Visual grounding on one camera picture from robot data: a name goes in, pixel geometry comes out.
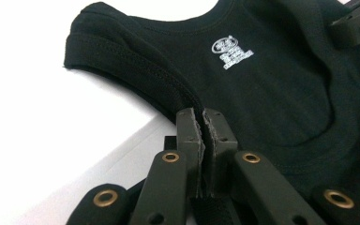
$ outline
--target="gold grommet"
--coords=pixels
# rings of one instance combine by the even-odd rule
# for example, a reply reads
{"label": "gold grommet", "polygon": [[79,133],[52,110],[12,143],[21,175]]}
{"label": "gold grommet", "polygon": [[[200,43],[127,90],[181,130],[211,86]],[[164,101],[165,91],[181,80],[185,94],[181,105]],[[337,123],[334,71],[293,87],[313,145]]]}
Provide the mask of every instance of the gold grommet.
{"label": "gold grommet", "polygon": [[250,162],[250,163],[258,163],[260,162],[260,157],[251,154],[251,153],[245,153],[242,158],[244,159],[244,161],[246,162]]}
{"label": "gold grommet", "polygon": [[[107,200],[101,200],[103,195],[111,195],[111,197]],[[118,194],[116,191],[111,189],[101,190],[93,199],[93,203],[98,207],[107,207],[115,203],[118,199]]]}
{"label": "gold grommet", "polygon": [[167,153],[165,155],[162,156],[162,159],[166,162],[175,162],[179,159],[179,155],[175,154],[175,153]]}
{"label": "gold grommet", "polygon": [[327,201],[329,201],[330,203],[334,204],[337,207],[345,208],[345,209],[351,209],[354,207],[353,200],[350,197],[348,197],[347,195],[341,193],[340,191],[333,190],[333,189],[327,189],[323,193],[323,196],[325,197],[325,199]]}

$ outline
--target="white background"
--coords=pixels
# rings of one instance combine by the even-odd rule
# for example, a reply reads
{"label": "white background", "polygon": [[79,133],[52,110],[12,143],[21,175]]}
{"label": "white background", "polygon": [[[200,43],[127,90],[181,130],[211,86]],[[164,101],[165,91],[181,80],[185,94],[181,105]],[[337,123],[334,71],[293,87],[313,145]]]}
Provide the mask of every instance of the white background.
{"label": "white background", "polygon": [[[175,127],[140,97],[63,68],[73,19],[94,1],[0,1],[0,225],[65,224],[91,188],[130,188]],[[216,0],[110,0],[149,19],[204,14]]]}

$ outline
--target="circular emblem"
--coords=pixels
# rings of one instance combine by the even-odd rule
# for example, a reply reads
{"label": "circular emblem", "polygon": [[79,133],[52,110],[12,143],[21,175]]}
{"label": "circular emblem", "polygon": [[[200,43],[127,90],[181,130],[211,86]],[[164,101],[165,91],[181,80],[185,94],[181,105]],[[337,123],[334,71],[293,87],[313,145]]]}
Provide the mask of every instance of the circular emblem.
{"label": "circular emblem", "polygon": [[212,46],[213,53],[226,53],[238,44],[238,40],[233,36],[224,37],[216,41]]}

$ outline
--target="garment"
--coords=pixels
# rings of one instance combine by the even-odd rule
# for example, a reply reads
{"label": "garment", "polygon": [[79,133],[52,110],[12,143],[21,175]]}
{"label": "garment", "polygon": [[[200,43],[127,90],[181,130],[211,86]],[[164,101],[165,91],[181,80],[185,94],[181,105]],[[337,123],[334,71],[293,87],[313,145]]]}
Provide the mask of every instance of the garment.
{"label": "garment", "polygon": [[219,0],[201,17],[158,22],[104,3],[67,38],[66,68],[123,83],[172,121],[222,112],[241,148],[266,155],[306,198],[334,185],[360,197],[360,45],[338,50],[336,0]]}

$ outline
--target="printed logo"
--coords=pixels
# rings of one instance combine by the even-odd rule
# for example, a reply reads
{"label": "printed logo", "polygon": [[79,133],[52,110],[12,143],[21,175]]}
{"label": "printed logo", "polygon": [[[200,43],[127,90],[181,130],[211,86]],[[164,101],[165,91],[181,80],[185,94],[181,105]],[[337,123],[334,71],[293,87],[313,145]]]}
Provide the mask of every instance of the printed logo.
{"label": "printed logo", "polygon": [[238,40],[233,36],[224,37],[216,41],[212,45],[212,52],[221,53],[220,59],[225,63],[223,66],[225,69],[232,67],[254,54],[252,50],[244,52],[241,47],[238,46]]}

